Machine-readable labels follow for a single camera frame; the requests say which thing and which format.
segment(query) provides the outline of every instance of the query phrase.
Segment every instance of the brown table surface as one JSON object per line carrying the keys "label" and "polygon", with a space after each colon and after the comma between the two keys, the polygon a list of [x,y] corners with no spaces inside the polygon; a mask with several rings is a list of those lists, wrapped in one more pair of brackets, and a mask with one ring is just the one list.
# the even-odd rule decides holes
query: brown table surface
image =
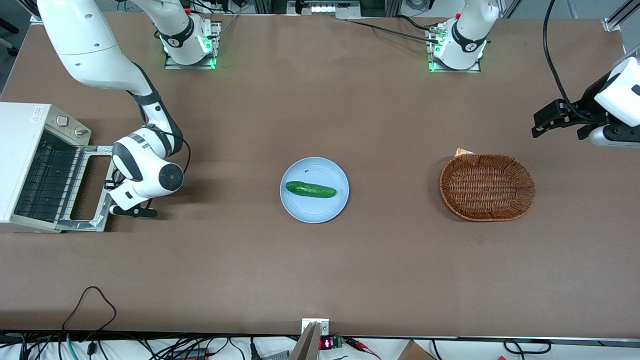
{"label": "brown table surface", "polygon": [[[291,16],[241,17],[218,69],[179,71],[163,69],[144,14],[106,15],[193,148],[186,182],[154,201],[156,220],[0,234],[0,328],[59,329],[97,285],[118,308],[112,330],[295,333],[317,316],[343,334],[640,337],[640,156],[578,141],[576,128],[531,138],[533,113],[559,97],[540,20],[496,22],[481,74],[430,73],[424,43]],[[622,55],[597,20],[549,31],[572,99]],[[3,100],[53,103],[97,144],[140,124],[125,92],[75,82],[41,26]],[[438,178],[457,147],[520,160],[536,182],[531,212],[456,218]],[[278,194],[307,156],[336,161],[351,185],[322,225],[295,220]],[[91,294],[71,327],[109,314]]]}

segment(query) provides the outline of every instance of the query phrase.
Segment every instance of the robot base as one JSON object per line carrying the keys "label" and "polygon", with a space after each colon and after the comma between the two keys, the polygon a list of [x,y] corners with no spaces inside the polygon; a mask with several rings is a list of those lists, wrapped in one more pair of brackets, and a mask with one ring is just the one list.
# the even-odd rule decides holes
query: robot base
{"label": "robot base", "polygon": [[[438,24],[438,30],[443,30],[445,31],[445,24]],[[442,32],[438,32],[438,33],[432,33],[431,31],[425,30],[424,35],[426,38],[428,39],[435,39],[438,40],[439,42],[442,41],[442,37],[445,35]],[[427,58],[429,60],[429,71],[431,72],[471,72],[471,73],[475,73],[475,72],[480,72],[480,59],[478,59],[476,61],[476,63],[470,67],[469,69],[465,69],[465,70],[455,70],[452,69],[446,65],[444,65],[444,63],[442,63],[442,60],[438,59],[437,57],[433,56],[433,53],[435,53],[436,51],[438,51],[439,49],[438,46],[440,46],[440,43],[438,44],[434,44],[432,42],[426,42],[427,43]]]}
{"label": "robot base", "polygon": [[216,68],[216,62],[218,61],[218,47],[220,46],[220,31],[221,31],[221,22],[211,22],[209,19],[205,21],[211,24],[211,29],[207,26],[205,30],[206,36],[213,37],[212,39],[203,38],[202,47],[210,49],[211,52],[202,58],[202,60],[191,64],[191,65],[180,65],[173,61],[169,56],[168,52],[165,50],[166,59],[164,60],[164,68],[165,69],[181,69],[181,70],[212,70]]}

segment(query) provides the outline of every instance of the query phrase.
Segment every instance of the wire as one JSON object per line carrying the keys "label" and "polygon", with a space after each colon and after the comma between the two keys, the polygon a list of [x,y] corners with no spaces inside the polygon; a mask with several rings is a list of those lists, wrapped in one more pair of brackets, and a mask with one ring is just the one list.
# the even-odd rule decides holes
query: wire
{"label": "wire", "polygon": [[104,323],[103,326],[100,326],[96,331],[101,331],[102,329],[104,329],[105,326],[111,324],[111,322],[115,320],[116,316],[118,316],[118,311],[116,310],[116,307],[107,299],[106,296],[104,296],[104,293],[102,292],[102,290],[100,290],[100,288],[97,286],[88,286],[86,289],[84,289],[84,291],[82,292],[82,295],[80,295],[80,299],[78,300],[78,303],[76,304],[76,307],[74,308],[74,310],[69,314],[69,316],[67,316],[67,319],[65,319],[65,321],[62,323],[63,331],[68,331],[65,328],[67,322],[76,314],[76,311],[80,307],[80,303],[82,303],[84,296],[86,295],[87,291],[91,289],[96,289],[100,293],[100,296],[102,296],[102,299],[107,303],[107,305],[111,306],[111,309],[113,310],[113,316],[111,317],[111,319],[106,323]]}
{"label": "wire", "polygon": [[[212,341],[213,341],[213,339],[209,340],[209,342],[207,343],[207,346],[206,346],[207,348],[209,348],[209,344],[210,344]],[[224,349],[228,344],[229,344],[229,338],[227,338],[227,342],[226,342],[224,345],[222,345],[222,347],[221,347],[221,348],[219,348],[219,349],[218,349],[218,351],[214,351],[213,353],[211,353],[211,355],[215,355],[215,354],[217,354],[218,352],[221,352],[221,351],[222,351],[222,349]]]}
{"label": "wire", "polygon": [[435,24],[422,26],[422,25],[418,24],[417,22],[413,21],[413,19],[410,18],[409,16],[398,14],[398,15],[396,15],[396,17],[399,17],[400,19],[407,20],[411,25],[415,26],[416,28],[419,28],[420,30],[424,30],[424,31],[429,31],[431,26],[436,26],[436,25],[439,24],[439,22],[436,22]]}
{"label": "wire", "polygon": [[62,332],[60,332],[60,335],[58,335],[58,359],[62,360]]}
{"label": "wire", "polygon": [[225,33],[225,31],[234,23],[238,20],[238,17],[240,16],[240,13],[242,13],[243,11],[245,11],[246,9],[241,8],[240,11],[238,11],[238,13],[236,14],[236,16],[234,16],[233,19],[231,19],[231,21],[229,21],[229,23],[225,26],[224,29],[222,29],[222,31],[220,31],[220,34],[216,35],[215,37],[212,38],[216,38],[216,37],[221,37],[222,34]]}
{"label": "wire", "polygon": [[366,352],[367,354],[371,354],[371,355],[373,355],[373,356],[377,357],[377,358],[378,358],[378,360],[382,360],[382,358],[381,358],[380,356],[378,356],[378,354],[376,354],[375,352],[373,352],[371,349],[364,350],[364,352]]}
{"label": "wire", "polygon": [[74,360],[80,360],[80,359],[78,359],[78,355],[76,355],[76,351],[74,350],[74,347],[71,346],[71,337],[70,337],[69,333],[67,333],[67,347],[69,348],[69,352],[71,353],[71,357],[73,357]]}
{"label": "wire", "polygon": [[231,346],[233,346],[234,348],[238,349],[238,351],[240,351],[240,354],[242,354],[242,360],[246,360],[244,358],[244,352],[239,347],[237,347],[236,344],[234,344],[233,341],[231,341],[231,338],[227,338],[227,339],[229,340],[229,343],[231,344]]}
{"label": "wire", "polygon": [[[517,350],[517,351],[511,350],[511,349],[507,346],[507,344],[508,344],[508,343],[516,345],[516,348],[517,348],[518,350]],[[504,350],[507,350],[508,352],[510,352],[510,353],[512,353],[512,354],[514,354],[514,355],[520,355],[520,358],[521,358],[522,360],[525,360],[525,358],[524,358],[524,355],[525,355],[525,354],[530,354],[530,355],[542,355],[542,354],[546,354],[547,352],[550,352],[550,351],[551,351],[551,341],[547,341],[547,342],[546,342],[546,344],[547,344],[547,348],[546,348],[546,349],[544,349],[544,350],[540,350],[540,351],[523,351],[523,350],[522,350],[522,347],[520,347],[520,344],[518,344],[518,342],[517,342],[517,341],[515,341],[514,339],[505,339],[505,340],[502,342],[502,346],[504,347]]]}
{"label": "wire", "polygon": [[440,357],[440,353],[438,352],[438,347],[436,346],[436,340],[431,339],[431,343],[433,344],[433,352],[436,353],[436,357],[438,358],[438,360],[442,360],[442,357]]}
{"label": "wire", "polygon": [[426,41],[426,42],[432,42],[434,44],[436,44],[438,41],[435,39],[430,39],[430,38],[423,38],[423,37],[417,37],[415,35],[409,35],[409,34],[405,34],[405,33],[401,33],[399,31],[395,31],[395,30],[389,30],[389,29],[385,29],[385,28],[381,28],[379,26],[375,26],[372,24],[366,24],[364,22],[359,22],[359,21],[352,21],[352,20],[345,20],[346,22],[350,22],[352,24],[358,24],[358,25],[364,25],[364,26],[369,26],[370,28],[374,28],[374,29],[378,29],[378,30],[382,30],[382,31],[386,31],[387,33],[391,33],[391,34],[395,34],[401,37],[406,37],[406,38],[412,38],[412,39],[416,39],[416,40],[421,40],[421,41]]}
{"label": "wire", "polygon": [[49,336],[49,339],[47,339],[47,342],[44,343],[44,346],[42,348],[40,348],[38,346],[38,354],[36,355],[34,360],[38,360],[40,358],[40,354],[42,354],[42,352],[44,351],[44,349],[47,347],[47,345],[49,344],[49,342],[51,342],[51,339],[53,339],[53,335]]}
{"label": "wire", "polygon": [[569,101],[569,97],[567,96],[564,90],[564,86],[562,85],[562,82],[560,82],[560,76],[558,75],[558,71],[556,70],[556,67],[554,66],[553,61],[551,61],[551,55],[549,55],[549,48],[547,44],[547,27],[549,24],[549,17],[551,16],[551,10],[553,10],[555,3],[556,3],[556,0],[551,0],[551,2],[549,3],[549,8],[547,8],[547,14],[545,15],[545,21],[542,25],[542,47],[545,51],[545,57],[547,59],[547,63],[549,64],[549,68],[551,69],[551,73],[554,75],[556,85],[558,86],[558,90],[560,90],[560,94],[562,95],[562,98],[564,99],[564,102],[566,103],[567,108],[582,120],[587,120],[591,122],[592,120],[590,118],[579,113],[576,110],[576,108],[573,106],[571,101]]}
{"label": "wire", "polygon": [[100,352],[102,352],[102,356],[104,357],[104,359],[109,360],[109,358],[107,357],[107,354],[104,352],[104,349],[102,348],[102,343],[100,342],[100,339],[98,339],[98,347],[100,348]]}
{"label": "wire", "polygon": [[173,133],[168,133],[168,132],[162,131],[162,130],[156,128],[156,127],[149,126],[149,124],[147,122],[147,115],[145,114],[145,110],[142,108],[142,105],[138,105],[138,109],[140,110],[140,116],[142,117],[142,126],[146,127],[147,129],[149,129],[149,130],[151,130],[151,131],[153,131],[155,133],[158,133],[160,135],[173,136],[174,139],[178,139],[178,140],[182,141],[182,143],[187,147],[187,150],[189,151],[189,153],[187,155],[187,163],[184,165],[184,169],[182,169],[182,173],[186,174],[187,173],[187,169],[189,168],[189,163],[191,163],[191,146],[189,146],[189,143],[187,142],[187,140],[185,140],[182,136],[175,135]]}

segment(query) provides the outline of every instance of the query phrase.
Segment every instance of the light blue plate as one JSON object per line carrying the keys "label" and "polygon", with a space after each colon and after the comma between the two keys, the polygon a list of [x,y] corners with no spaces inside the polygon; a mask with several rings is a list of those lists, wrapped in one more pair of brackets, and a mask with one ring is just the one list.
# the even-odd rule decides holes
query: light blue plate
{"label": "light blue plate", "polygon": [[[329,199],[295,195],[285,187],[289,181],[329,186],[336,194]],[[291,165],[280,182],[280,200],[302,222],[319,224],[335,218],[349,199],[349,181],[338,164],[325,158],[306,158]]]}

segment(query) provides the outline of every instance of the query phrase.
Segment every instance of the brown wicker basket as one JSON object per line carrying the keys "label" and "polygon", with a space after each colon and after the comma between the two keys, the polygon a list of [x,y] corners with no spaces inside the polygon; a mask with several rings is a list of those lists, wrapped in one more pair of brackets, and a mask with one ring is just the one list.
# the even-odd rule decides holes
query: brown wicker basket
{"label": "brown wicker basket", "polygon": [[469,221],[515,220],[529,212],[536,194],[524,165],[500,154],[451,159],[440,174],[440,191],[449,209]]}

